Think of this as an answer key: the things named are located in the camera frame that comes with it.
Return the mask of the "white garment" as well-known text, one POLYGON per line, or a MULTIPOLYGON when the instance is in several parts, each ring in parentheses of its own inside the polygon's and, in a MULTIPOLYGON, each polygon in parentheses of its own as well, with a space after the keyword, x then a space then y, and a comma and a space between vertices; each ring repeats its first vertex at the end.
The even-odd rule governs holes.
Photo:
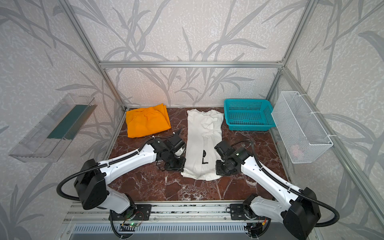
POLYGON ((187 113, 186 162, 182 176, 194 180, 217 180, 220 176, 216 174, 216 161, 221 157, 215 146, 222 141, 224 114, 216 110, 200 112, 196 109, 187 113))

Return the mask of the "orange drawstring shorts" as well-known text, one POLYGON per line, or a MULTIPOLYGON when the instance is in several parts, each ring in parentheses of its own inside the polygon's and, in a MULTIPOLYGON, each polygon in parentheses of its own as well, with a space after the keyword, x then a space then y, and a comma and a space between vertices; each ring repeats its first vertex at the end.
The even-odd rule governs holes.
POLYGON ((171 129, 167 106, 160 104, 126 112, 127 135, 141 138, 171 129))

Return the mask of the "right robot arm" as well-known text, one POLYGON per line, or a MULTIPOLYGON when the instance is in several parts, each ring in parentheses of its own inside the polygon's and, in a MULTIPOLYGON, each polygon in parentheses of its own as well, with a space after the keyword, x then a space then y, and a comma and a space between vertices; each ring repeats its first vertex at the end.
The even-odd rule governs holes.
POLYGON ((220 160, 216 162, 217 175, 242 173, 256 181, 274 197, 274 200, 268 200, 252 194, 243 202, 245 218, 277 221, 298 240, 308 238, 321 218, 319 206, 294 194, 299 188, 264 166, 253 151, 245 148, 235 149, 226 141, 218 143, 215 150, 220 156, 220 160))

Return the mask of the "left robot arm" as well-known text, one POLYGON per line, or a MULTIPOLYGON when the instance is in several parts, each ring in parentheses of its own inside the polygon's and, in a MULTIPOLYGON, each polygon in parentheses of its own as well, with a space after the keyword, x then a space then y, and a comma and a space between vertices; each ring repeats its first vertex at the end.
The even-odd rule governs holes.
POLYGON ((182 138, 172 135, 166 139, 151 138, 139 149, 107 161, 88 160, 82 167, 87 172, 74 182, 83 209, 103 208, 131 217, 137 212, 134 201, 129 195, 111 189, 109 184, 130 171, 158 161, 165 163, 167 171, 181 172, 186 160, 185 149, 182 138))

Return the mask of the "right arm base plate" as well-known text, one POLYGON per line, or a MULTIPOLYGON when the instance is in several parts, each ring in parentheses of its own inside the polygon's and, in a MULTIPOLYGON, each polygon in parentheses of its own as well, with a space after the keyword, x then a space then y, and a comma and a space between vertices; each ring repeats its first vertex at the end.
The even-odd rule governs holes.
POLYGON ((231 220, 256 220, 256 221, 269 221, 270 219, 265 216, 256 215, 253 210, 243 204, 230 204, 226 208, 226 212, 231 215, 231 220))

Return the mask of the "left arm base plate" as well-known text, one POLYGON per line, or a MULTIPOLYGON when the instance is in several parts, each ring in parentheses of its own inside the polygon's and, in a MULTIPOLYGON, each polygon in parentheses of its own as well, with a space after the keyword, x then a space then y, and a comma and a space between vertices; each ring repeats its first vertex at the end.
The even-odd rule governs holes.
POLYGON ((117 214, 112 211, 109 220, 112 221, 148 221, 151 215, 151 204, 138 204, 136 208, 129 207, 129 209, 122 214, 117 214))

